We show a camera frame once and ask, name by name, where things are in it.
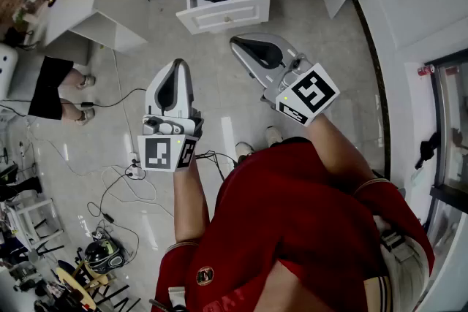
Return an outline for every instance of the open drawer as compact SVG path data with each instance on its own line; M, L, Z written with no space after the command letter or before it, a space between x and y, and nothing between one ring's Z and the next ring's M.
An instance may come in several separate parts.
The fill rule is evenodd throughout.
M270 0L187 0L187 9L176 14L192 34L199 34L268 21L269 12Z

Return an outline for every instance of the white shoe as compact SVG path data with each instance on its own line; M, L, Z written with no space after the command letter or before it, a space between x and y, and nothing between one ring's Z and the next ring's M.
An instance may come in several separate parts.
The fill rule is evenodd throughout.
M84 83L80 83L79 85L77 85L77 89L78 90L83 90L84 88L86 87L91 87L91 86L94 86L94 84L96 83L96 77L93 76L93 75L86 75L85 76L85 82Z
M281 132L274 126L269 126L266 128L265 132L266 142L268 143L268 147L275 143L281 143L283 141L283 136Z
M84 110L82 112L84 114L84 119L83 120L75 120L75 123L77 123L78 125L81 125L81 126L86 125L96 115L93 108L91 108L90 110Z
M237 145L235 145L235 154L237 156L237 160L239 160L241 156L248 156L254 152L254 149L249 143L239 142Z

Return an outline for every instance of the tiled floor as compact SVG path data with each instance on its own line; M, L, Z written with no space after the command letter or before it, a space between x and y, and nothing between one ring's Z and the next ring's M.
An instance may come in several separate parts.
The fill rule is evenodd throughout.
M147 88L161 67L174 58L184 58L192 70L194 106L202 111L205 119L198 153L210 149L232 153L232 145L225 142L226 127L222 126L222 118L230 119L234 142L250 142L257 149L266 146L263 132L270 125L278 126L286 137L301 135L301 126L260 102L260 85L236 61L228 43L232 35L248 31L278 34L305 53L310 61L319 61L325 67L341 90L341 96L327 109L327 116L363 152L373 168L383 170L377 82L350 0L333 20L328 17L322 0L271 0L271 20L265 24L196 36L192 36L175 16L184 7L185 0L151 0L148 17L151 41L128 56L117 54L124 95L133 88ZM96 86L81 92L64 91L64 97L101 104L120 99L111 51L95 48L87 69L97 76ZM134 93L125 101L134 144L141 134L143 106L142 92ZM17 118L10 124L10 148L17 150L19 140L25 144L33 142L31 149L39 164L38 173L46 196L52 197L58 208L67 234L63 240L72 259L78 246L85 248L90 243L89 232L99 221L88 213L86 203L99 203L105 190L102 179L109 186L128 165L130 141L124 110L121 104L108 109L97 108L96 118L84 127L41 118L29 121L33 121L29 140L23 119ZM31 163L31 157L29 151L26 166ZM227 160L222 156L219 160L223 163L223 173L227 174ZM106 167L111 165L120 167L114 170ZM221 178L209 161L199 161L198 165L212 214ZM135 230L140 236L136 259L117 274L119 280L131 286L132 298L143 299L140 308L149 311L146 300L154 296L159 262L165 249L174 242L172 176L150 172L145 181L130 181L129 184L133 192L122 180L117 182L111 190L113 196L105 197L103 210L110 213L117 224ZM147 202L131 202L137 197ZM129 251L136 250L136 237L131 232L115 228L114 235Z

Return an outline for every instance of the white cable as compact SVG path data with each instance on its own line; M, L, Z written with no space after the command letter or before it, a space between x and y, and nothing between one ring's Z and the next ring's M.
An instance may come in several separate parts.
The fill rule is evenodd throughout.
M116 170L116 168L114 168L113 166L112 166L112 167L106 167L106 168L102 171L102 173L101 173L101 181L102 181L102 184L103 184L104 186L105 186L105 182L104 182L103 176L104 176L104 173L106 173L106 171L109 170L109 169L112 169L112 170L113 170L114 172L116 172L118 175L121 175L121 174ZM153 198L153 199L146 199L146 198L139 197L139 196L137 195L137 193L135 193L135 190L132 189L132 187L129 185L129 183L128 183L126 180L124 180L124 181L125 181L125 184L128 186L128 188L130 189L130 191L131 191L131 192L133 193L133 195L135 196L135 198L139 199L139 200L132 200L131 203L133 203L133 202L142 202L142 201L143 201L143 202L156 202L156 198L157 198L156 187L154 187L154 185L153 185L151 182L148 182L147 180L143 180L143 181L145 181L148 185L150 185L150 186L153 188L153 190L154 190L154 198ZM113 195L112 193L109 193L109 194L112 195L113 197L115 197L117 200L120 200L118 197L116 197L116 196Z
M72 173L76 174L78 177L86 177L87 175L90 175L91 173L98 172L98 171L101 170L102 168L105 168L105 169L102 171L102 173L101 173L101 181L102 181L102 184L104 185L105 188L107 188L107 186L105 185L105 182L104 182L104 179L103 179L102 176L104 175L104 173L105 173L106 170L112 169L112 170L114 170L114 172L118 173L117 170L115 169L115 167L121 168L121 169L123 169L123 170L126 169L126 167L122 167L122 166L120 166L120 165L102 165L100 168L98 168L98 169L96 169L96 170L90 170L90 171L87 172L87 173L80 174L80 173L74 171L74 170L70 167L70 165L68 164L67 160L65 160L65 158L61 155L59 149L58 149L50 140L41 140L41 139L38 139L38 138L36 138L36 136L33 134L33 132L32 132L30 129L28 129L28 130L29 130L29 132L31 133L31 136L32 136L35 140L50 143L50 145L51 145L52 147L55 148L55 150L57 151L57 153L59 154L59 156L61 157L61 159L64 161L64 163L65 163L65 165L68 167L68 169L70 169L70 171L71 171ZM162 205L160 205L159 203L155 203L156 198L157 198L156 186L153 185L151 182L149 182L149 181L147 181L147 180L144 180L144 181L145 181L148 185L151 185L151 186L153 187L153 189L154 189L154 199L144 199L144 198L141 198L141 197L139 197L138 195L136 195L135 191L132 189L132 187L128 184L128 182L127 182L126 180L125 180L125 183L127 184L127 186L128 186L128 188L130 189L130 191L131 191L131 192L134 194L134 196L137 198L137 200L125 201L125 200L122 200L122 199L116 197L116 196L115 196L114 194L112 194L112 193L109 193L109 194L112 195L112 197L114 197L115 199L117 199L117 200L118 200L120 203L122 203L122 204L130 204L130 203L138 203L138 202L140 202L140 203L147 204L147 205L157 205L158 207L162 208L163 211L166 212L169 216L174 217L173 214L172 214L171 212L169 212L166 208L164 208Z
M113 57L114 57L114 64L116 65L116 72L117 72L117 81L118 81L118 92L120 93L120 99L122 101L122 107L124 108L124 114L125 114L125 120L127 121L127 125L129 127L129 133L130 133L130 142L132 144L132 152L135 152L135 146L133 144L133 138L132 138L132 130L130 129L130 123L129 123L129 118L127 116L127 112L125 110L125 104L124 104L124 97L122 95L122 87L120 85L120 76L118 74L118 67L117 67L117 56L116 56L116 52L115 50L113 50L112 48L110 48L110 50L112 51L112 54L113 54Z
M102 171L101 173L101 181L102 181L102 184L104 185L104 188L106 189L107 186L105 185L105 182L104 182L104 178L102 178L102 176L104 175L105 171L108 170L108 169L112 169L114 172L116 172L119 176L120 176L120 173L118 173L116 171L115 168L113 167L108 167L106 168L105 170ZM149 200L149 199L144 199L144 198L141 198L139 197L138 195L136 195L135 191L132 189L132 187L129 185L129 183L124 179L125 181L125 184L128 186L128 188L130 189L130 191L135 195L136 198L138 198L139 200L130 200L130 201L125 201L125 200L122 200L120 199L119 197L116 197L114 194L112 193L108 193L110 196L112 196L113 198L117 199L120 203L122 204L130 204L130 203L143 203L143 204L147 204L147 205L157 205L158 207L162 208L164 212L166 212L170 217L174 218L174 215L169 212L166 208L164 208L162 205L160 205L159 203L155 203L156 201L156 187L154 187L154 185L151 183L151 182L148 182L147 180L144 180L147 184L153 186L153 189L154 189L154 199L152 200Z

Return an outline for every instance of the person's right arm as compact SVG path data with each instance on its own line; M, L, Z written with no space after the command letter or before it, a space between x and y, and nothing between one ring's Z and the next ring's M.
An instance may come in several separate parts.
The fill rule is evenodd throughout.
M177 243L203 236L209 223L208 206L198 174L197 161L174 173L174 230Z
M361 153L325 115L318 115L307 126L307 137L334 184L342 191L352 194L363 183L375 178Z

